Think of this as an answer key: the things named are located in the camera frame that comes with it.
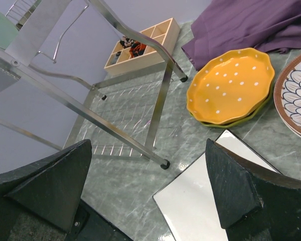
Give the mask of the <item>steel dish rack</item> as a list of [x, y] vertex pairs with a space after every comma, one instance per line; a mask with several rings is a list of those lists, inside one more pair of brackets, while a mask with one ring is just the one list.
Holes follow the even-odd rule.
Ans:
[[78, 76], [72, 71], [67, 73], [51, 72], [33, 64], [33, 59], [41, 54], [41, 46], [49, 37], [59, 19], [64, 16], [70, 4], [71, 1], [34, 1], [30, 5], [30, 9], [33, 12], [28, 16], [23, 27], [21, 29], [17, 28], [19, 31], [18, 35], [5, 50], [0, 48], [0, 93], [19, 80], [25, 80], [73, 112], [141, 153], [146, 159], [153, 160], [161, 168], [167, 169], [170, 165], [169, 161], [156, 155], [152, 151], [152, 148], [156, 139], [171, 74], [176, 73], [183, 82], [188, 79], [187, 75], [163, 45], [125, 25], [106, 2], [85, 2], [85, 9], [96, 10], [117, 30], [156, 49], [164, 60], [155, 66], [132, 71], [117, 76], [115, 79], [115, 82], [121, 83], [131, 77], [140, 77], [159, 70], [165, 71], [146, 140], [143, 144], [139, 143], [47, 80], [47, 77], [72, 80], [85, 86], [87, 89], [91, 89], [92, 85], [85, 81], [84, 77]]

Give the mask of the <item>orange dotted plate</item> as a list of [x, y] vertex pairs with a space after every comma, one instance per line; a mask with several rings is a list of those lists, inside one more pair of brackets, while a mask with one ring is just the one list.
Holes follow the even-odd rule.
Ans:
[[187, 110], [197, 121], [214, 125], [244, 119], [267, 99], [274, 76], [268, 54], [253, 48], [228, 51], [195, 75]]

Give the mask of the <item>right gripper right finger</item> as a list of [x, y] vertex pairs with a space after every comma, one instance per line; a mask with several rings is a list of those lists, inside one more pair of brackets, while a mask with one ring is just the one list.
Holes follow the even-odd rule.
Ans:
[[301, 240], [301, 180], [206, 141], [206, 167], [228, 240]]

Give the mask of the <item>lime green dotted plate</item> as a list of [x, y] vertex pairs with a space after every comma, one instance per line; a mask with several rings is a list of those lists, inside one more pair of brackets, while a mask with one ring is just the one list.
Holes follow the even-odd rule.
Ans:
[[203, 125], [226, 129], [252, 119], [272, 94], [273, 84], [260, 80], [193, 81], [186, 92], [186, 108]]

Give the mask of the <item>white ribbed brown bowl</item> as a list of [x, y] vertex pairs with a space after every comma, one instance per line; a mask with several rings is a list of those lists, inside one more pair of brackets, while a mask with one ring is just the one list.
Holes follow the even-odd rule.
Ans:
[[283, 123], [287, 123], [301, 135], [301, 54], [279, 75], [273, 99]]

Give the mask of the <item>black base beam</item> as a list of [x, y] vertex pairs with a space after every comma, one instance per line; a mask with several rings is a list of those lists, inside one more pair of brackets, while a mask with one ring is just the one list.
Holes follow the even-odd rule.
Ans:
[[65, 240], [132, 239], [81, 199], [73, 227]]

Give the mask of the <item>brown scale-pattern plate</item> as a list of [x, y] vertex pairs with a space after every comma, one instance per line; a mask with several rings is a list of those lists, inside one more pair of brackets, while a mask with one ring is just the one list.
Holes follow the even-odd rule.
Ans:
[[290, 127], [290, 125], [288, 125], [287, 123], [284, 123], [295, 135], [297, 135], [298, 137], [300, 137], [301, 138], [301, 135], [298, 133], [298, 132], [296, 132], [293, 128], [291, 128]]

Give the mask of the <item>mint green flower plate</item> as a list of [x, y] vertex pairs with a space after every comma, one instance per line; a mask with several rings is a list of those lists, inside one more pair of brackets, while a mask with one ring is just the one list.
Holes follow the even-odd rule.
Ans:
[[0, 12], [0, 48], [5, 50], [18, 33], [15, 25]]

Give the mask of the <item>wooden cutlery box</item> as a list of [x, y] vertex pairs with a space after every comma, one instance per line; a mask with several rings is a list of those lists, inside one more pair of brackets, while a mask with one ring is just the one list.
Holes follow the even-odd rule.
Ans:
[[[157, 41], [172, 54], [180, 27], [174, 18], [151, 26], [140, 33]], [[104, 70], [111, 76], [140, 70], [163, 62], [160, 54], [151, 46], [123, 36], [114, 46]]]

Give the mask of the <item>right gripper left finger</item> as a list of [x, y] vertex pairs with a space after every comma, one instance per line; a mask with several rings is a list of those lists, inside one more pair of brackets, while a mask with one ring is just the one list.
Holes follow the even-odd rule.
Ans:
[[8, 240], [22, 214], [69, 233], [92, 159], [84, 139], [51, 156], [0, 174], [0, 240]]

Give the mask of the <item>purple cloth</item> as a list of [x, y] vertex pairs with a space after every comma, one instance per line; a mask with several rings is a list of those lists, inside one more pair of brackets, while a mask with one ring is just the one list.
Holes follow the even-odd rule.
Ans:
[[287, 53], [301, 49], [301, 1], [212, 1], [182, 46], [196, 70], [230, 50]]

